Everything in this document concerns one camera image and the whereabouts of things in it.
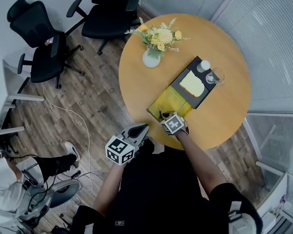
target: chair armrest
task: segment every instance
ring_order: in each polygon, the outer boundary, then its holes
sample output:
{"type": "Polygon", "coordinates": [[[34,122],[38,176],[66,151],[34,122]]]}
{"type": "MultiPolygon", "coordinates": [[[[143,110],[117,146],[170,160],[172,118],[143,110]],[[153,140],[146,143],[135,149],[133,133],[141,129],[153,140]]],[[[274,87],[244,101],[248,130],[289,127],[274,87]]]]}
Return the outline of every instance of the chair armrest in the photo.
{"type": "Polygon", "coordinates": [[[135,11],[138,8],[139,0],[128,0],[126,11],[135,11]]]}
{"type": "Polygon", "coordinates": [[[81,15],[82,17],[86,18],[87,14],[85,13],[85,11],[83,11],[80,7],[79,4],[82,2],[82,0],[76,0],[72,3],[72,5],[69,7],[67,13],[66,13],[66,17],[67,18],[71,18],[75,12],[77,12],[79,15],[81,15]]]}
{"type": "Polygon", "coordinates": [[[24,62],[25,54],[21,55],[19,66],[18,66],[18,74],[20,75],[23,70],[23,62],[24,62]]]}
{"type": "Polygon", "coordinates": [[[54,56],[58,54],[59,45],[60,45],[60,35],[55,35],[53,37],[53,43],[51,47],[51,58],[53,58],[54,56]]]}

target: black shirt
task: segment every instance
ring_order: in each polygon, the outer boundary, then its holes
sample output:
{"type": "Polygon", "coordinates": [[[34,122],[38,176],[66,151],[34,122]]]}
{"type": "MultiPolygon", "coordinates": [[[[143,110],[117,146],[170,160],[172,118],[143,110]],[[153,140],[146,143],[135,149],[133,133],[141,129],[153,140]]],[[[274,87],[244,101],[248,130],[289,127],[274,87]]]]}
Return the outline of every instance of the black shirt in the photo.
{"type": "Polygon", "coordinates": [[[183,151],[165,147],[158,155],[141,152],[126,165],[121,188],[104,218],[94,209],[80,206],[70,233],[194,232],[228,233],[232,201],[241,201],[241,212],[251,215],[261,233],[256,209],[233,184],[214,188],[206,200],[183,151]]]}

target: slice of bread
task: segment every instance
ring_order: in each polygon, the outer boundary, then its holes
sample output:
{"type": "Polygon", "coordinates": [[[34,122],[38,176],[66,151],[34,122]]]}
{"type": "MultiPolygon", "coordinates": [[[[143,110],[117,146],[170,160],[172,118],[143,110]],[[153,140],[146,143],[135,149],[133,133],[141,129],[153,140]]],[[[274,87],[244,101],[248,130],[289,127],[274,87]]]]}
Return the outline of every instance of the slice of bread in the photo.
{"type": "Polygon", "coordinates": [[[190,71],[179,83],[193,97],[199,97],[204,92],[204,84],[202,81],[190,71]]]}

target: black tray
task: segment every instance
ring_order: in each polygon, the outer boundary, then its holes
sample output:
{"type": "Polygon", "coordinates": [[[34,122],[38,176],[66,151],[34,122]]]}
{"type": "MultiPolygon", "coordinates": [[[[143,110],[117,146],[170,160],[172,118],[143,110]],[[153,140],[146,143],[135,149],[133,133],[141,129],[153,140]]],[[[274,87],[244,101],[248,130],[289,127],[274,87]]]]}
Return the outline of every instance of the black tray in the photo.
{"type": "Polygon", "coordinates": [[[171,83],[172,87],[185,99],[187,102],[196,109],[202,101],[206,98],[206,96],[212,91],[212,89],[216,86],[216,84],[209,84],[206,81],[206,75],[211,71],[208,69],[202,73],[198,72],[196,66],[202,60],[199,57],[194,58],[194,60],[180,73],[179,76],[171,83]],[[204,91],[199,97],[194,97],[190,93],[188,93],[182,86],[180,86],[180,82],[182,79],[192,71],[204,84],[204,91]]]}

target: bouquet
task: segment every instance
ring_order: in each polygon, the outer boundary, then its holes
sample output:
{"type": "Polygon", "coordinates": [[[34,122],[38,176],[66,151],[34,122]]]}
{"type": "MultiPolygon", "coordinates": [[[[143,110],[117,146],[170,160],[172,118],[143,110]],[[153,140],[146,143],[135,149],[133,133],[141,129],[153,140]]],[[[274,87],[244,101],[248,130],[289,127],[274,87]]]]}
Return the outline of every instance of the bouquet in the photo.
{"type": "Polygon", "coordinates": [[[173,48],[173,44],[177,41],[188,40],[183,38],[182,33],[177,30],[173,31],[171,27],[176,21],[176,18],[171,20],[169,26],[162,22],[160,28],[148,28],[142,18],[140,19],[140,26],[137,29],[127,30],[125,34],[138,34],[142,37],[142,42],[147,45],[148,55],[150,57],[158,58],[163,57],[164,52],[169,49],[171,51],[179,51],[179,48],[173,48]]]}

